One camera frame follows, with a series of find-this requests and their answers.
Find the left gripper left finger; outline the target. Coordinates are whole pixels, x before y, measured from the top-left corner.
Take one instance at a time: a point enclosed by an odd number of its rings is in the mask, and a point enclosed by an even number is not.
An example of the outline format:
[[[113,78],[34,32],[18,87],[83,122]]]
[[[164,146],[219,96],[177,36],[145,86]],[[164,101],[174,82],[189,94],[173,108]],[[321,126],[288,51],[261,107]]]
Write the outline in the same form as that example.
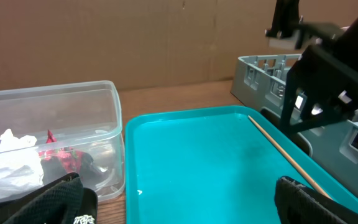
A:
[[[0,202],[0,224],[96,224],[98,196],[69,173],[14,200]]]

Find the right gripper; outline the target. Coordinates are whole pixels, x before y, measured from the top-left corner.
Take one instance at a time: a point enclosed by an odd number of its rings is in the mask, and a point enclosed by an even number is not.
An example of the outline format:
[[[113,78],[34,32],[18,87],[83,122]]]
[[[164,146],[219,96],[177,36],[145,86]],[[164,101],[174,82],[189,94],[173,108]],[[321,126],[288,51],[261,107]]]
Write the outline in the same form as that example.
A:
[[[287,74],[280,129],[299,133],[350,119],[358,110],[358,21],[346,31],[334,24],[298,24],[299,0],[277,0],[266,37],[319,37]]]

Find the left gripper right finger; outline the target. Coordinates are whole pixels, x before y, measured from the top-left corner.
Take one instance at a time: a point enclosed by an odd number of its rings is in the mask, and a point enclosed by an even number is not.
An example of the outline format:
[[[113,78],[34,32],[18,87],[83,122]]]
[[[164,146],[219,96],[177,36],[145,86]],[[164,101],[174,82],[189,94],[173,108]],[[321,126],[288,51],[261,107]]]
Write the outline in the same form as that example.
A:
[[[288,176],[276,181],[274,202],[282,224],[358,224],[358,213]]]

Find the red snack wrapper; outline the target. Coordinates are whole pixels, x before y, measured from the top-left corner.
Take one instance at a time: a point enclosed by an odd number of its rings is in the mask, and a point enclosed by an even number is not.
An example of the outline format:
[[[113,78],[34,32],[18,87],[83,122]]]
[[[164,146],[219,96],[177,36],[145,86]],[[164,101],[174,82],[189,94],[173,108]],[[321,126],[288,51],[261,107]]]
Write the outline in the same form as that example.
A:
[[[39,157],[45,161],[58,159],[63,169],[67,173],[79,173],[82,165],[82,160],[85,158],[85,153],[82,151],[75,151],[72,147],[63,147],[60,149],[49,149],[39,152]]]

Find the white napkin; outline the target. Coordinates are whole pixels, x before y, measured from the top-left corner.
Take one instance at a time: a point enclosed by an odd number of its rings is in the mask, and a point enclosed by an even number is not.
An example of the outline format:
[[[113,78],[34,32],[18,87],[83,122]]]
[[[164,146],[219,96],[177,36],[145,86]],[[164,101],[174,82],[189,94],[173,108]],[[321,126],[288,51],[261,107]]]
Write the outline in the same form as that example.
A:
[[[11,129],[0,135],[0,199],[44,185],[44,170],[35,136],[17,138]]]

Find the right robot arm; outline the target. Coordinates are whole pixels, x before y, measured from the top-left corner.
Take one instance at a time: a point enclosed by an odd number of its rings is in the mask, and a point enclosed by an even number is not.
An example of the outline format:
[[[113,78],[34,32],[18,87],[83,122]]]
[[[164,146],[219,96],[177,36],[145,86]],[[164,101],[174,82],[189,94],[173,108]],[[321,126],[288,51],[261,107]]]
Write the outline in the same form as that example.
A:
[[[358,110],[358,18],[346,30],[330,22],[304,22],[298,1],[281,0],[265,36],[303,50],[287,73],[283,133],[352,119]]]

